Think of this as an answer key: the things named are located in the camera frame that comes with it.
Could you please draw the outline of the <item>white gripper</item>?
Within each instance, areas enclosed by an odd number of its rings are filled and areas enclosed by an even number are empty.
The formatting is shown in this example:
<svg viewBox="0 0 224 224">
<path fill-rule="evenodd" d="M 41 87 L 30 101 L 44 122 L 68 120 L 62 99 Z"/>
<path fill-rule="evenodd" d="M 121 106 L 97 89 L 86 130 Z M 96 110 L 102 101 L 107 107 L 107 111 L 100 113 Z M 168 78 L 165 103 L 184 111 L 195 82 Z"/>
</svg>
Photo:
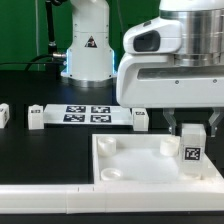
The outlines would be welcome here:
<svg viewBox="0 0 224 224">
<path fill-rule="evenodd" d="M 117 102 L 124 108 L 164 108 L 172 135 L 181 133 L 174 108 L 224 107 L 224 66 L 173 67 L 169 56 L 125 54 L 117 75 Z M 208 119 L 216 135 L 220 109 Z"/>
</svg>

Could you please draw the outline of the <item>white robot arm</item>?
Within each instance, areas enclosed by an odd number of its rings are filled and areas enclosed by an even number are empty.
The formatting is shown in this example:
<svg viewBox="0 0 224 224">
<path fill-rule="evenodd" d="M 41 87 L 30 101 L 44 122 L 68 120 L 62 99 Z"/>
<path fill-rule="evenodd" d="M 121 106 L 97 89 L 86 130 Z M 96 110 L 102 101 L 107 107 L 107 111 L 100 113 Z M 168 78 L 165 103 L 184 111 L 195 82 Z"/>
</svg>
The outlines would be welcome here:
<svg viewBox="0 0 224 224">
<path fill-rule="evenodd" d="M 70 0 L 73 40 L 63 79 L 102 86 L 112 79 L 106 0 Z M 224 118 L 224 0 L 161 0 L 159 16 L 130 28 L 116 73 L 116 99 L 132 110 L 160 108 L 176 130 L 177 108 L 211 108 Z"/>
</svg>

